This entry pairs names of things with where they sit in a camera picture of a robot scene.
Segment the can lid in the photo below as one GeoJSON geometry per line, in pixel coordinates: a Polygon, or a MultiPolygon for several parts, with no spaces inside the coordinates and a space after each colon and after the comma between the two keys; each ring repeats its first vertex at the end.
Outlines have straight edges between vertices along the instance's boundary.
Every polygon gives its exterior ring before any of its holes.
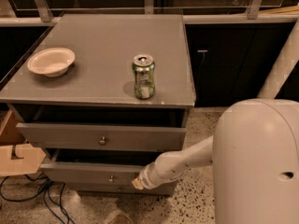
{"type": "Polygon", "coordinates": [[[134,57],[133,63],[138,66],[149,66],[153,63],[153,58],[148,54],[138,54],[134,57]]]}

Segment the black cable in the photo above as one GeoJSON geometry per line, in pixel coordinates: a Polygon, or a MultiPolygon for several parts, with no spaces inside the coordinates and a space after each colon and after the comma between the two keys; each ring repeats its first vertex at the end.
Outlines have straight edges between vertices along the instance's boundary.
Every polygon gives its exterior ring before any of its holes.
{"type": "Polygon", "coordinates": [[[51,197],[50,197],[50,188],[48,188],[47,192],[48,192],[48,197],[49,200],[60,207],[61,212],[65,215],[65,217],[67,218],[67,223],[71,222],[73,224],[75,224],[74,220],[68,215],[67,211],[64,209],[63,205],[62,205],[62,198],[63,198],[63,192],[64,192],[64,187],[65,187],[65,183],[63,184],[63,187],[60,191],[60,195],[59,195],[59,203],[56,203],[51,197]]]}
{"type": "Polygon", "coordinates": [[[50,209],[49,205],[47,204],[47,201],[46,201],[46,193],[47,193],[47,191],[45,190],[45,191],[44,191],[44,195],[43,195],[43,201],[44,201],[44,204],[47,206],[47,208],[49,209],[49,211],[51,211],[51,213],[52,213],[57,219],[59,219],[59,220],[64,224],[64,221],[63,221],[60,217],[58,217],[58,215],[57,215],[56,213],[54,213],[54,212],[52,211],[52,209],[50,209]]]}
{"type": "Polygon", "coordinates": [[[60,197],[59,197],[59,203],[56,203],[51,197],[50,197],[50,187],[52,186],[53,182],[47,178],[46,176],[42,177],[43,173],[40,174],[37,178],[32,178],[31,176],[29,175],[25,175],[25,177],[34,182],[34,181],[37,181],[37,180],[41,180],[41,179],[46,179],[41,185],[40,187],[38,188],[37,190],[37,194],[32,196],[32,197],[28,197],[28,198],[25,198],[25,199],[9,199],[7,198],[6,196],[3,195],[2,193],[2,187],[4,185],[4,183],[9,179],[9,176],[5,177],[5,179],[1,182],[0,184],[0,197],[2,197],[4,200],[8,201],[8,202],[14,202],[14,203],[21,203],[21,202],[27,202],[27,201],[30,201],[30,200],[33,200],[34,198],[36,198],[39,194],[43,193],[43,202],[44,204],[46,205],[46,207],[50,210],[50,212],[57,218],[59,219],[63,224],[64,221],[57,215],[53,212],[53,210],[50,208],[50,206],[48,205],[47,201],[46,201],[46,194],[48,194],[48,197],[49,197],[49,200],[54,203],[55,205],[59,206],[60,207],[60,210],[61,212],[65,215],[65,217],[67,218],[67,224],[69,224],[70,222],[72,224],[75,224],[74,220],[68,215],[67,211],[63,208],[62,206],[62,196],[63,196],[63,192],[64,192],[64,187],[65,187],[65,183],[63,184],[63,187],[60,191],[60,197]]]}
{"type": "Polygon", "coordinates": [[[28,202],[28,201],[30,201],[30,200],[33,200],[34,198],[36,198],[39,194],[41,194],[41,193],[45,190],[45,189],[44,189],[44,185],[45,185],[46,182],[48,181],[48,180],[46,180],[46,181],[39,187],[39,189],[38,189],[38,191],[37,191],[37,194],[34,195],[34,196],[32,196],[32,197],[28,197],[28,198],[24,198],[24,199],[10,199],[10,198],[5,197],[5,196],[3,195],[3,193],[2,193],[2,187],[3,187],[4,183],[8,180],[8,178],[9,178],[9,176],[7,176],[6,178],[4,178],[3,181],[2,181],[1,184],[0,184],[0,196],[1,196],[4,200],[6,200],[6,201],[8,201],[8,202],[14,202],[14,203],[28,202]]]}

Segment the soda can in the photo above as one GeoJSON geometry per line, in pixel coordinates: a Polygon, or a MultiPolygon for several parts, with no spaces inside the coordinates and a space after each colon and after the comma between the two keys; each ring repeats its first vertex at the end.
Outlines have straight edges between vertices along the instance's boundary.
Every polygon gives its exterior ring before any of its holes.
{"type": "Polygon", "coordinates": [[[135,76],[135,96],[138,99],[149,99],[155,93],[155,62],[151,55],[138,54],[134,57],[132,68],[135,76]]]}

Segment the ceramic bowl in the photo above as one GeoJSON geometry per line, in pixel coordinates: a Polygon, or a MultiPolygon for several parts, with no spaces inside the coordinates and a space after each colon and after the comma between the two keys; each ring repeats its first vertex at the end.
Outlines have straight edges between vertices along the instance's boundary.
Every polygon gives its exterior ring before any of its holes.
{"type": "Polygon", "coordinates": [[[29,59],[27,67],[35,74],[58,77],[67,71],[73,61],[75,53],[70,49],[44,49],[29,59]]]}

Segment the speckled floor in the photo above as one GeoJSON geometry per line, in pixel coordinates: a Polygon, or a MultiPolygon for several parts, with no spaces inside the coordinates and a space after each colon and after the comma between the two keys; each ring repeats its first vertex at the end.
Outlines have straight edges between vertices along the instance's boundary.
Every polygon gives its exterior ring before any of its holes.
{"type": "MultiPolygon", "coordinates": [[[[195,108],[187,123],[184,147],[212,135],[224,110],[225,107],[195,108]]],[[[38,187],[36,182],[15,176],[7,181],[2,191],[11,199],[20,199],[36,194],[38,187]]],[[[56,202],[59,201],[61,187],[62,184],[54,184],[50,190],[56,202]]],[[[76,224],[111,224],[118,214],[128,217],[133,224],[214,224],[212,167],[191,170],[178,182],[171,197],[103,193],[78,195],[66,187],[63,206],[76,224]]],[[[57,214],[61,214],[58,206],[51,207],[57,214]]],[[[0,198],[0,223],[61,222],[43,204],[40,195],[26,203],[11,203],[0,198]]]]}

